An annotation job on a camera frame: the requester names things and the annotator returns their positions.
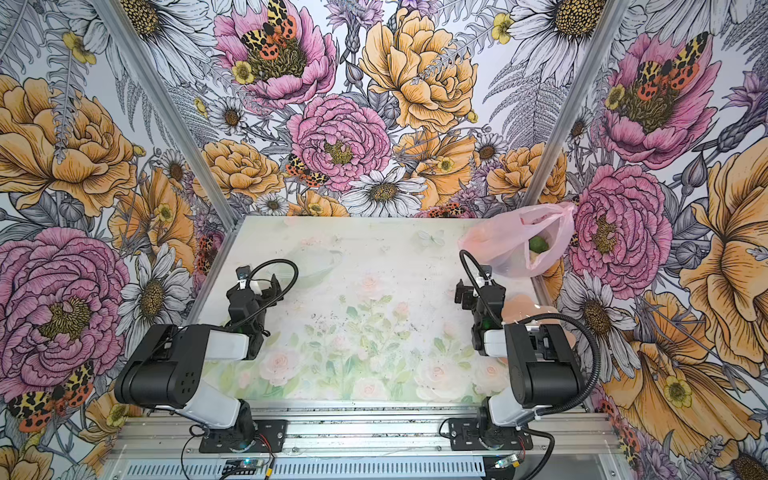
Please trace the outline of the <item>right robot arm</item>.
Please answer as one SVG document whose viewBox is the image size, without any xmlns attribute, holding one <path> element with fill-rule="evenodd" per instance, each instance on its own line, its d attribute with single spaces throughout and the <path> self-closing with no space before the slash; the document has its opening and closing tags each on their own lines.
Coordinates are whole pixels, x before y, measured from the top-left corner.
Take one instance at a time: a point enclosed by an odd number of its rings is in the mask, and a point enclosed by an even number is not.
<svg viewBox="0 0 768 480">
<path fill-rule="evenodd" d="M 458 282 L 454 302 L 473 317 L 471 343 L 488 360 L 507 367 L 501 386 L 486 394 L 475 427 L 451 422 L 454 450 L 528 449 L 531 436 L 522 429 L 548 407 L 576 398 L 585 386 L 566 333 L 553 315 L 524 293 L 506 297 L 494 280 L 478 280 L 479 289 Z"/>
</svg>

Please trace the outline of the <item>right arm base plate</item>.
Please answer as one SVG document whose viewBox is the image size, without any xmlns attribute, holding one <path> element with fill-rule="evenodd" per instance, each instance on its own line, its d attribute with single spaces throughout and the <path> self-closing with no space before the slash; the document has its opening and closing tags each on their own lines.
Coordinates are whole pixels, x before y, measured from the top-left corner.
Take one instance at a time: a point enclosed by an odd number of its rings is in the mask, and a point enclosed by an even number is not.
<svg viewBox="0 0 768 480">
<path fill-rule="evenodd" d="M 533 447 L 529 434 L 515 428 L 481 424 L 477 418 L 445 419 L 439 434 L 450 442 L 452 451 L 522 451 Z"/>
</svg>

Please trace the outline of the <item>pink plastic bag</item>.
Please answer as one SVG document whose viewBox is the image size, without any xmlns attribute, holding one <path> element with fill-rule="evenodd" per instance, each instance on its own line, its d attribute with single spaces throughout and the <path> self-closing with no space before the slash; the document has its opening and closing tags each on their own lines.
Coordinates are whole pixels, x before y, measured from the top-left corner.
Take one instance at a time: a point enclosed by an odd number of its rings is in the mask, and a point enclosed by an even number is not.
<svg viewBox="0 0 768 480">
<path fill-rule="evenodd" d="M 475 224 L 458 246 L 496 274 L 535 277 L 562 259 L 575 231 L 575 211 L 571 202 L 522 207 Z M 543 237 L 550 249 L 531 255 L 528 241 L 534 236 Z"/>
</svg>

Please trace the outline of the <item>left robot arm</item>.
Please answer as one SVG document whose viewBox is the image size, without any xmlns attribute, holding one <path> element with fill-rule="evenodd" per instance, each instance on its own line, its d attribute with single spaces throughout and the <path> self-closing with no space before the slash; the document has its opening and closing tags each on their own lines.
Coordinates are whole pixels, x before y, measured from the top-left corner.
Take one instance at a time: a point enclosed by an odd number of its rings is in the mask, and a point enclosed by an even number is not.
<svg viewBox="0 0 768 480">
<path fill-rule="evenodd" d="M 299 278 L 291 260 L 268 260 L 237 269 L 230 288 L 229 321 L 223 325 L 159 324 L 149 328 L 114 385 L 121 404 L 170 411 L 197 424 L 217 448 L 245 452 L 259 441 L 247 401 L 228 396 L 202 379 L 207 361 L 254 360 L 271 333 L 267 309 Z"/>
</svg>

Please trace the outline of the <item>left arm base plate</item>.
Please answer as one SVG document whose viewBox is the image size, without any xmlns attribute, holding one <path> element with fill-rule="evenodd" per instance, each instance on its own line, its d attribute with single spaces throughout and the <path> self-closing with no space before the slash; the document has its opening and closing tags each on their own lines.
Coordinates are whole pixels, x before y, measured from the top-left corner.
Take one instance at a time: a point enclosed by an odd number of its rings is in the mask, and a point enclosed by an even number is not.
<svg viewBox="0 0 768 480">
<path fill-rule="evenodd" d="M 212 430 L 198 450 L 203 454 L 280 453 L 287 437 L 286 420 L 254 420 L 250 427 Z"/>
</svg>

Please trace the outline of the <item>pink scalloped plate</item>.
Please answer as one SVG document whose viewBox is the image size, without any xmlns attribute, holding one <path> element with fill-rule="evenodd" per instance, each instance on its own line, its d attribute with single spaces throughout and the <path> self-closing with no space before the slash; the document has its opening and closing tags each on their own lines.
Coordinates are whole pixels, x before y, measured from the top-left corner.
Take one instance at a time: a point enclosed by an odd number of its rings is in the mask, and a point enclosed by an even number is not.
<svg viewBox="0 0 768 480">
<path fill-rule="evenodd" d="M 539 305 L 530 296 L 518 293 L 506 298 L 501 319 L 504 324 L 511 324 L 535 315 L 554 313 L 558 313 L 554 306 Z"/>
</svg>

